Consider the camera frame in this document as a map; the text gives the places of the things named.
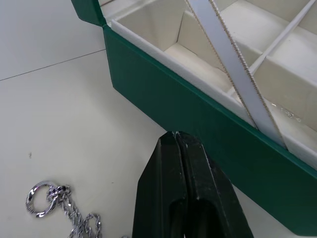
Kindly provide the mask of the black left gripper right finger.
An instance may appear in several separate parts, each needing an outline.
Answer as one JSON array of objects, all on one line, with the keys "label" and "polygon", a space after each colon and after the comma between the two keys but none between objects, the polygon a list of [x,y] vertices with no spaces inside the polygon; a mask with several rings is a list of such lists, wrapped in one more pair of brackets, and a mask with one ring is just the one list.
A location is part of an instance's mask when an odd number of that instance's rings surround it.
[{"label": "black left gripper right finger", "polygon": [[231,181],[196,137],[177,132],[188,192],[187,238],[252,238]]}]

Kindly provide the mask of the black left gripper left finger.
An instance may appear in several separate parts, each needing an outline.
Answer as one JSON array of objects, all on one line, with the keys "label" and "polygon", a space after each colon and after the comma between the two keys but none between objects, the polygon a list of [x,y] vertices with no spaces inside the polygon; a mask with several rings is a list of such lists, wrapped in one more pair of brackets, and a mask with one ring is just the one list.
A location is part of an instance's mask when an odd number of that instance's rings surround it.
[{"label": "black left gripper left finger", "polygon": [[187,188],[181,152],[172,132],[161,136],[137,185],[132,236],[182,238]]}]

